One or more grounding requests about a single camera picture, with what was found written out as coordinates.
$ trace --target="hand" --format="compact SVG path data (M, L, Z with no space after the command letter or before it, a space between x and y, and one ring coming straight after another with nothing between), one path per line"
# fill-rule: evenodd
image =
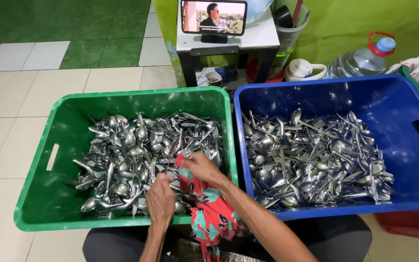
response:
M176 209L176 196L169 183L172 178L164 173L156 175L153 186L148 190L146 203L150 212L151 224L168 226Z
M190 153L183 164L201 181L216 185L221 179L227 179L202 152Z

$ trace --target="person's left hand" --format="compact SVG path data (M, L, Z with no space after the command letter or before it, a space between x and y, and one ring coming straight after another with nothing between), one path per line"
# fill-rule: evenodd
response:
M148 190L146 203L150 212L151 224L165 223L167 226L171 221L176 209L176 196L169 183L172 178L164 173L156 175L153 186Z

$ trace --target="small table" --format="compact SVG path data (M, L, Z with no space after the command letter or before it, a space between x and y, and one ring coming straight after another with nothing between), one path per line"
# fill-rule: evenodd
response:
M183 33L179 0L176 50L187 87L197 86L195 71L201 71L200 56L240 54L237 68L245 68L250 52L259 55L254 83L264 83L279 51L279 39L268 8L254 23L246 24L242 36L229 35L227 44L203 43L201 34Z

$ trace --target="phone stand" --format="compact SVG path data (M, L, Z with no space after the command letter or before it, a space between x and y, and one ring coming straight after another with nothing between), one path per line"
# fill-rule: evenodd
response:
M201 41L203 43L227 44L227 36L220 34L202 34Z

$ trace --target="tiled floor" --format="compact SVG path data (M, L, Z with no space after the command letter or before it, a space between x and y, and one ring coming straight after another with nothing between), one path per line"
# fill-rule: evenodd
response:
M28 233L13 222L15 203L56 100L71 93L174 87L171 66L0 72L0 261L84 261L81 246L88 230ZM362 218L373 232L365 262L419 262L419 239L389 235L374 216Z
M0 0L0 71L170 64L150 0Z

